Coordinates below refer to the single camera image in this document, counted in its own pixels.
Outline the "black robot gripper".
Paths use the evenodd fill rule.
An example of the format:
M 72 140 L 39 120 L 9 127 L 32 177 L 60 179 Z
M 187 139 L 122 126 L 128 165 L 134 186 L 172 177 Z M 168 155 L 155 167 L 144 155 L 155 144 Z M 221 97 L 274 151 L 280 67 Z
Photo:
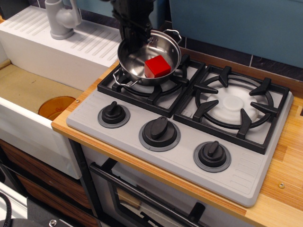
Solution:
M 151 39 L 152 0 L 112 0 L 113 16 L 120 23 L 120 35 L 126 40 L 127 50 L 134 53 Z

